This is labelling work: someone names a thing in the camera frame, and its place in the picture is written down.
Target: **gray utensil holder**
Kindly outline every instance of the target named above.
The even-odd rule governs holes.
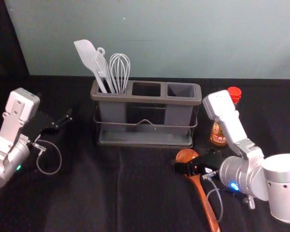
[[[129,80],[125,94],[112,94],[102,93],[94,81],[90,95],[97,106],[98,143],[192,146],[202,102],[198,84]],[[112,141],[102,141],[106,137]]]

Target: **cable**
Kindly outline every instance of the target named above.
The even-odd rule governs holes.
[[[222,199],[221,199],[221,195],[220,195],[220,192],[219,192],[219,189],[217,188],[216,184],[213,182],[212,178],[206,178],[206,180],[208,180],[209,182],[212,183],[212,185],[214,186],[214,189],[210,190],[206,196],[206,206],[207,208],[209,207],[209,201],[208,201],[208,197],[209,195],[216,191],[217,192],[217,195],[218,195],[218,198],[219,198],[219,201],[220,201],[220,217],[219,219],[217,220],[217,222],[220,222],[222,220],[222,216],[223,216],[223,204],[222,204]]]
[[[40,157],[41,157],[42,155],[38,155],[38,157],[37,157],[37,161],[36,161],[36,164],[37,164],[37,167],[38,167],[39,171],[40,171],[41,173],[45,174],[45,175],[54,175],[54,174],[56,174],[57,172],[59,172],[59,170],[60,170],[60,168],[61,168],[61,164],[62,164],[62,155],[61,155],[61,152],[60,152],[59,148],[58,148],[55,144],[53,144],[52,142],[47,141],[47,140],[41,140],[41,139],[39,139],[38,142],[44,142],[44,143],[47,143],[47,144],[50,144],[50,145],[54,146],[55,149],[57,150],[57,152],[58,152],[58,154],[59,154],[59,158],[60,158],[59,167],[57,168],[57,170],[55,170],[54,172],[48,173],[48,172],[43,171],[43,170],[40,168],[39,160],[40,160]]]

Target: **red bottle cap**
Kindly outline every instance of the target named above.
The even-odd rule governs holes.
[[[233,103],[237,104],[242,97],[242,91],[238,87],[232,86],[228,88],[228,92],[231,96]]]

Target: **sauce bottle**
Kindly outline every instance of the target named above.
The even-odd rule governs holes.
[[[242,97],[242,91],[237,87],[229,87],[228,92],[236,107]],[[228,145],[226,137],[224,137],[219,124],[216,122],[214,122],[212,127],[210,141],[212,142],[212,144],[219,147],[224,147]]]

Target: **whisk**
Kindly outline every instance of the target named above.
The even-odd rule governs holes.
[[[125,54],[113,54],[110,58],[109,72],[116,93],[125,93],[130,74],[129,58]]]

